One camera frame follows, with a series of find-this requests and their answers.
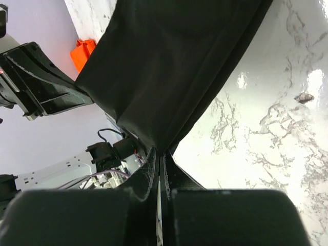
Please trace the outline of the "orange folded t shirt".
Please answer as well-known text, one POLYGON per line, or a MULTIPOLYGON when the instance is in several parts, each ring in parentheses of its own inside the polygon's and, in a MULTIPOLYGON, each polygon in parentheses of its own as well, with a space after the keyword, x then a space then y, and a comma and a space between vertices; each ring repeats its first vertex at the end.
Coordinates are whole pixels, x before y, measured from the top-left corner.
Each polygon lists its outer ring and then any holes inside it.
POLYGON ((70 52, 70 57, 78 73, 83 69, 95 47, 96 42, 93 39, 77 40, 76 47, 70 52))

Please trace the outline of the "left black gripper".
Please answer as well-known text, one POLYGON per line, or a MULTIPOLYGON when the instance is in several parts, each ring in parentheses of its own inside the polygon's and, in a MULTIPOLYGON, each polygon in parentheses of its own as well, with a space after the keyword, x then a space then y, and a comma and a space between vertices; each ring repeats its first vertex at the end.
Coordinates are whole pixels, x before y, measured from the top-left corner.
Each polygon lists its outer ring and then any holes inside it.
POLYGON ((19 107, 25 118, 35 120, 93 103, 37 43, 1 51, 1 107, 19 107))

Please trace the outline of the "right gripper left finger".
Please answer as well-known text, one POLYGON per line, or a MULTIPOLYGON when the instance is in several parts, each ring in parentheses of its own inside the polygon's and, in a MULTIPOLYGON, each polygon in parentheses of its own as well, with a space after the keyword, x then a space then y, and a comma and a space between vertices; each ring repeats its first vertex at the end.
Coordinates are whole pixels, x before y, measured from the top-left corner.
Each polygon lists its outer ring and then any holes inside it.
POLYGON ((114 189, 32 190, 7 207, 1 245, 156 245, 159 155, 114 189))

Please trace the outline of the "black t shirt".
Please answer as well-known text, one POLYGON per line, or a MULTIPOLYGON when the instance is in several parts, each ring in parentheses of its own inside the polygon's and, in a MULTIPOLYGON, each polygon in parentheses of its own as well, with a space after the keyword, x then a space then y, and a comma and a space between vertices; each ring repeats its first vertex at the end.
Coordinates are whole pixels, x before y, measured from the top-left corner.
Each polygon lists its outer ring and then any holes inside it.
POLYGON ((162 152, 220 91, 271 1, 118 1, 75 84, 162 152))

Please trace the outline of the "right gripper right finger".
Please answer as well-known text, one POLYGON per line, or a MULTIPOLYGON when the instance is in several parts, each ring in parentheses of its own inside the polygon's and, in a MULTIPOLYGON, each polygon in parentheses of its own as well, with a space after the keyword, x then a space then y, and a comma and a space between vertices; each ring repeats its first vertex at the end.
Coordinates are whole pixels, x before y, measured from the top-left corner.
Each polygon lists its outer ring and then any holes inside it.
POLYGON ((288 196, 269 189, 205 189, 166 151, 160 161, 164 245, 309 245, 288 196))

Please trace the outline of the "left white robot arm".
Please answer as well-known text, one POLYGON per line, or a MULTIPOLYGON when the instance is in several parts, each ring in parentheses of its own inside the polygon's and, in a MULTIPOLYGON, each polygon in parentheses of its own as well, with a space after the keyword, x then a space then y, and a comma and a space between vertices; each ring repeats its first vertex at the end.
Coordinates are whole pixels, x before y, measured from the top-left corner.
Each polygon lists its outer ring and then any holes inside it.
MULTIPOLYGON (((35 120, 92 104, 73 80, 57 68, 37 43, 19 44, 8 38, 1 42, 1 106, 19 106, 24 117, 35 120)), ((105 138, 74 157, 41 170, 15 176, 1 175, 1 200, 32 189, 113 188, 134 171, 129 157, 143 162, 143 152, 122 130, 120 140, 105 138)))

